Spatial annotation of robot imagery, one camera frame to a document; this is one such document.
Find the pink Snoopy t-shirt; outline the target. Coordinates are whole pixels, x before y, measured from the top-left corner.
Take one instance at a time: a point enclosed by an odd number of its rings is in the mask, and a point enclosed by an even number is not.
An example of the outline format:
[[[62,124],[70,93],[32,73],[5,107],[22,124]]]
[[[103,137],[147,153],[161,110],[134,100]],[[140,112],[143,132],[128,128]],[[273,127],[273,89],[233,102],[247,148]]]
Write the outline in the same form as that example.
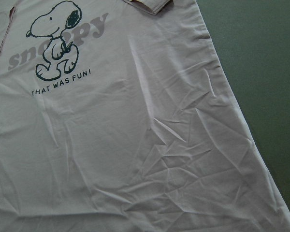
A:
[[[0,0],[0,232],[290,232],[194,0]]]

